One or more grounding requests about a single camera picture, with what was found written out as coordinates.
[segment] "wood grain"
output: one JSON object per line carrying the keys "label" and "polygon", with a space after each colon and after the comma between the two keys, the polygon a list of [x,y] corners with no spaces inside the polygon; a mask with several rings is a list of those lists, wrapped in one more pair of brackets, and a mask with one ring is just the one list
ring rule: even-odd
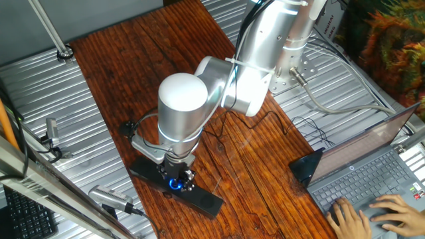
{"label": "wood grain", "polygon": [[[126,166],[139,153],[118,133],[123,121],[136,120],[157,105],[160,82],[176,72],[193,73],[205,56],[231,57],[234,47],[199,0],[183,0],[71,43],[83,75]],[[268,111],[291,124],[267,95],[255,124]],[[224,118],[209,125],[219,132]],[[156,122],[142,127],[157,140]],[[210,220],[185,205],[166,199],[132,178],[146,213],[164,238],[334,238],[310,196],[295,181],[288,164],[312,152],[295,129],[287,135],[271,115],[249,130],[235,116],[224,125],[223,145],[202,136],[193,169],[198,186],[223,198]]]}

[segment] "gray cable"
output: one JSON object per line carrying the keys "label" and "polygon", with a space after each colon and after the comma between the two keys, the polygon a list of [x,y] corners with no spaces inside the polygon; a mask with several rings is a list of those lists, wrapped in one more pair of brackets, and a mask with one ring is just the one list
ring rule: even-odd
{"label": "gray cable", "polygon": [[311,93],[308,86],[304,86],[304,90],[307,92],[308,96],[311,98],[311,101],[318,108],[320,108],[321,110],[323,110],[324,112],[327,112],[329,114],[344,114],[344,113],[353,112],[353,111],[356,111],[356,110],[364,110],[364,109],[376,109],[376,110],[384,111],[384,112],[389,113],[389,114],[395,114],[396,113],[394,110],[391,110],[391,109],[388,109],[388,108],[382,107],[382,106],[375,106],[375,105],[357,106],[357,107],[347,108],[347,109],[343,109],[343,110],[331,110],[329,108],[326,108],[325,106],[322,106],[316,100],[316,98],[313,96],[313,94]]}
{"label": "gray cable", "polygon": [[[335,55],[333,52],[330,52],[332,54],[326,54],[324,52],[321,52],[320,50],[316,50],[314,48],[310,48],[310,47],[306,47],[310,50],[314,50],[318,53],[327,55],[327,56],[332,56],[333,58],[336,58],[339,62],[343,63],[344,65],[348,66],[349,68],[347,69],[348,71],[353,70],[353,72],[357,75],[358,79],[361,81],[361,83],[363,84],[363,86],[366,88],[367,92],[375,99],[376,102],[378,102],[379,104],[379,100],[378,98],[373,94],[371,88],[369,87],[369,85],[366,84],[365,80],[363,79],[363,77],[348,63],[342,61],[337,55]],[[321,110],[323,110],[324,112],[327,112],[329,114],[344,114],[344,113],[348,113],[348,112],[353,112],[356,110],[364,110],[364,109],[376,109],[376,110],[381,110],[384,111],[390,115],[396,114],[396,112],[390,108],[386,108],[383,106],[375,106],[375,105],[366,105],[366,106],[358,106],[358,107],[353,107],[353,108],[347,108],[347,109],[343,109],[343,110],[331,110],[329,108],[326,108],[325,106],[322,106],[313,96],[313,94],[311,93],[310,89],[308,88],[308,86],[304,86],[303,87],[304,90],[307,92],[308,96],[311,98],[311,101]],[[409,127],[409,129],[413,132],[416,133],[416,128],[412,125],[412,123],[410,123],[409,121],[406,122],[406,125]]]}

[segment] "finger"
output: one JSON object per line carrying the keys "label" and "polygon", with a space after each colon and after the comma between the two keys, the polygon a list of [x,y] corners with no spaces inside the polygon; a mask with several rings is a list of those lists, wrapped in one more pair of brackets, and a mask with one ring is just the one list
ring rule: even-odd
{"label": "finger", "polygon": [[406,205],[406,202],[403,200],[403,198],[400,195],[382,195],[380,197],[377,197],[377,201],[382,200],[392,200],[399,206]]}
{"label": "finger", "polygon": [[395,204],[394,202],[377,202],[369,205],[371,208],[389,208],[391,210],[395,210],[397,212],[406,212],[407,209],[403,206]]}
{"label": "finger", "polygon": [[369,224],[369,218],[367,218],[362,210],[359,211],[359,214],[363,223],[363,228],[365,228],[367,234],[372,233],[371,225]]}
{"label": "finger", "polygon": [[343,216],[341,210],[339,209],[339,206],[338,206],[337,203],[333,204],[333,210],[335,211],[335,215],[337,215],[339,225],[340,226],[345,225],[344,216]]}
{"label": "finger", "polygon": [[339,227],[338,225],[335,223],[335,221],[332,219],[331,213],[327,213],[326,214],[326,219],[328,221],[328,223],[331,225],[332,229],[335,231],[335,233],[339,233]]}
{"label": "finger", "polygon": [[407,228],[397,227],[391,224],[383,224],[382,228],[395,232],[401,236],[410,236]]}
{"label": "finger", "polygon": [[359,215],[357,215],[356,210],[354,210],[353,205],[352,205],[352,204],[348,201],[348,199],[346,199],[346,198],[342,198],[342,200],[343,200],[343,201],[345,202],[345,204],[348,206],[348,209],[349,209],[349,212],[350,212],[351,217],[352,217],[354,220],[360,220]]}
{"label": "finger", "polygon": [[385,215],[376,216],[374,218],[371,218],[372,222],[380,222],[380,221],[384,221],[384,220],[395,220],[395,221],[399,221],[399,222],[404,222],[405,217],[404,217],[403,214],[390,213],[390,214],[385,214]]}

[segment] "gray laptop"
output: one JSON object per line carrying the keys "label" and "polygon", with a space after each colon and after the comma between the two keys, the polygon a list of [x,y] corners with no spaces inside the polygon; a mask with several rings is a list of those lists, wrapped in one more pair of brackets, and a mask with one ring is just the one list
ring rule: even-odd
{"label": "gray laptop", "polygon": [[[384,209],[369,208],[385,194],[400,194],[410,206],[425,209],[424,186],[390,146],[417,107],[390,116],[323,152],[307,190],[324,214],[340,197],[347,198],[356,211],[361,209],[369,218],[386,214]],[[386,232],[381,228],[384,223],[398,224],[371,222],[373,238]]]}

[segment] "robotic arm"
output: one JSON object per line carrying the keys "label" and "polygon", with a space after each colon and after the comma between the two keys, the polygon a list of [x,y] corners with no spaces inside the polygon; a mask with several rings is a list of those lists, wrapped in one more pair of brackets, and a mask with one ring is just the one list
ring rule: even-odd
{"label": "robotic arm", "polygon": [[195,172],[190,168],[195,156],[191,153],[219,106],[255,116],[270,81],[286,80],[290,69],[301,64],[304,46],[324,4],[325,0],[248,0],[247,9],[252,10],[242,24],[234,58],[224,61],[207,56],[194,75],[177,73],[162,81],[159,145],[136,133],[129,139],[158,165],[171,189],[193,190]]}

